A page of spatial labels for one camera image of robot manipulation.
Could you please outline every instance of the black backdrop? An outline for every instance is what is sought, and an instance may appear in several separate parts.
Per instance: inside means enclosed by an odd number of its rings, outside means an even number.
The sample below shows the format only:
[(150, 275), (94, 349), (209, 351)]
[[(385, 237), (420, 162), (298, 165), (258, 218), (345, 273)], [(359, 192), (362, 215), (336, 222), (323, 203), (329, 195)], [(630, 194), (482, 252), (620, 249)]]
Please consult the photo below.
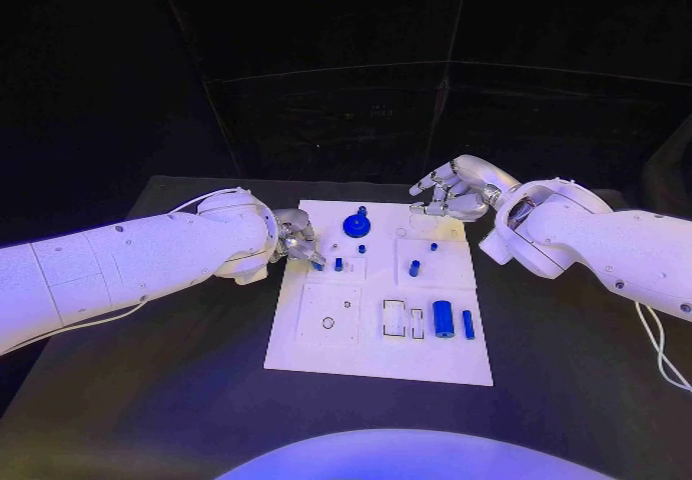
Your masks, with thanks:
[(460, 153), (646, 206), (692, 110), (685, 2), (10, 0), (0, 26), (3, 244), (123, 218), (151, 174), (407, 183)]

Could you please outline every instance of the cable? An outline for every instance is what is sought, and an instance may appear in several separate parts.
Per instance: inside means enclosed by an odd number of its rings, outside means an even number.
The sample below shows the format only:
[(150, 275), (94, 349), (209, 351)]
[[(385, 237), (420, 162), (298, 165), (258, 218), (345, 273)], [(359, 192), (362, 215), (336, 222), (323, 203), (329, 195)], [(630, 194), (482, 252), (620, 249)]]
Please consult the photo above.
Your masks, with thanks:
[(53, 330), (52, 332), (45, 333), (43, 335), (39, 335), (37, 337), (30, 338), (29, 340), (23, 341), (22, 343), (17, 343), (10, 349), (7, 349), (0, 355), (4, 355), (6, 353), (13, 352), (22, 347), (26, 347), (29, 344), (33, 342), (37, 342), (39, 340), (43, 340), (48, 337), (52, 337), (53, 335), (58, 335), (59, 333), (65, 333), (69, 330), (76, 330), (78, 328), (84, 327), (92, 327), (94, 325), (99, 325), (101, 323), (112, 322), (114, 320), (120, 320), (123, 317), (127, 317), (131, 313), (134, 313), (144, 305), (147, 304), (147, 301), (141, 302), (128, 312), (125, 312), (123, 315), (117, 315), (115, 317), (105, 318), (104, 320), (97, 320), (95, 322), (89, 323), (81, 323), (79, 325), (72, 325), (71, 327), (59, 328), (58, 330)]
[(236, 188), (223, 188), (222, 190), (216, 190), (215, 192), (210, 192), (210, 193), (206, 193), (205, 195), (200, 195), (199, 197), (193, 198), (190, 201), (185, 202), (179, 207), (176, 207), (170, 212), (169, 212), (169, 215), (172, 213), (176, 213), (177, 211), (180, 211), (185, 207), (187, 207), (189, 205), (192, 205), (195, 202), (199, 202), (200, 200), (203, 200), (205, 198), (209, 198), (212, 197), (213, 195), (218, 195), (219, 193), (235, 193), (238, 191)]
[[(670, 360), (666, 357), (666, 354), (663, 353), (663, 347), (666, 345), (666, 334), (665, 334), (665, 331), (663, 331), (663, 325), (660, 323), (659, 316), (656, 315), (656, 312), (653, 311), (653, 308), (646, 306), (646, 308), (649, 310), (649, 313), (652, 314), (652, 317), (656, 320), (656, 325), (659, 326), (659, 342), (656, 342), (656, 339), (655, 339), (653, 333), (652, 333), (652, 329), (649, 328), (649, 324), (647, 324), (646, 319), (644, 319), (644, 314), (642, 313), (642, 305), (640, 305), (639, 302), (634, 302), (634, 308), (637, 309), (639, 319), (642, 320), (642, 324), (644, 325), (646, 333), (649, 334), (649, 340), (652, 341), (653, 349), (657, 352), (656, 363), (659, 365), (660, 375), (663, 376), (666, 381), (669, 383), (672, 383), (678, 388), (682, 388), (688, 392), (692, 392), (692, 386), (691, 386), (686, 378), (682, 376), (682, 373), (678, 371), (678, 368), (675, 368), (673, 363), (670, 362)], [(676, 375), (676, 377), (678, 377), (678, 379), (680, 380), (682, 383), (675, 381), (667, 376), (666, 370), (663, 368), (663, 362), (666, 362), (667, 368), (675, 373), (675, 375)]]

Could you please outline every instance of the dark tabletop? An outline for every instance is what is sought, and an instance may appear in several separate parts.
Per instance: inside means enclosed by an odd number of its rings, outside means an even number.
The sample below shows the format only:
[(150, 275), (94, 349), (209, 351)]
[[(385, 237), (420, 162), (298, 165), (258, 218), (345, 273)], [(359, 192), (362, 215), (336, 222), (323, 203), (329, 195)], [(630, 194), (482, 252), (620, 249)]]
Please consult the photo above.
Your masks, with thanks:
[[(408, 187), (153, 177), (130, 218), (241, 185), (300, 199), (408, 203)], [(0, 478), (210, 478), (333, 432), (417, 428), (489, 437), (621, 478), (691, 478), (692, 397), (659, 376), (633, 303), (588, 270), (556, 280), (477, 248), (494, 387), (264, 370), (284, 261), (267, 280), (212, 278), (117, 322), (49, 342), (0, 421)], [(692, 375), (692, 325), (662, 315)]]

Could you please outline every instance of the white board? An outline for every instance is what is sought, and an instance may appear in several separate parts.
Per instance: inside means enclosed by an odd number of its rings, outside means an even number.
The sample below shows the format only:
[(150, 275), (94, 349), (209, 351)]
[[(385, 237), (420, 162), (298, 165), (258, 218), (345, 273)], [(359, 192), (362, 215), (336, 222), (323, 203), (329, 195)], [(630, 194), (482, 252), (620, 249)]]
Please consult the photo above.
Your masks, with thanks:
[[(360, 205), (372, 228), (355, 239), (342, 225)], [(287, 262), (264, 367), (492, 386), (463, 223), (411, 215), (408, 205), (392, 203), (303, 200), (300, 208), (310, 214), (327, 265), (320, 272), (306, 261)], [(359, 245), (366, 246), (363, 254)], [(336, 258), (343, 259), (340, 272)], [(417, 277), (408, 274), (414, 259), (421, 262)], [(405, 335), (385, 335), (385, 300), (404, 303), (401, 308), (388, 302), (395, 308), (386, 321), (396, 333), (402, 322)], [(451, 338), (435, 336), (437, 300), (451, 302)], [(412, 310), (422, 311), (422, 322)], [(463, 310), (471, 312), (473, 340), (464, 335)]]

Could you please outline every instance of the white robotic arm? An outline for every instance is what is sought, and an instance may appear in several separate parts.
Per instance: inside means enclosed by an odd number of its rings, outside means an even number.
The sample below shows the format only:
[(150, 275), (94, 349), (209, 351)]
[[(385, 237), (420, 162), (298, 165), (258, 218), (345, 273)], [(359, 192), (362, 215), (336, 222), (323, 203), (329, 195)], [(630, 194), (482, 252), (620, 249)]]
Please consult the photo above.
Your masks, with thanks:
[(692, 321), (692, 222), (639, 210), (613, 212), (574, 182), (520, 184), (470, 155), (443, 165), (411, 188), (435, 187), (414, 213), (476, 220), (494, 207), (494, 229), (480, 248), (505, 264), (512, 258), (555, 278), (582, 263), (606, 288)]
[[(198, 214), (179, 210), (202, 200)], [(212, 275), (245, 285), (284, 255), (324, 264), (307, 213), (226, 189), (167, 215), (0, 249), (0, 354)]]

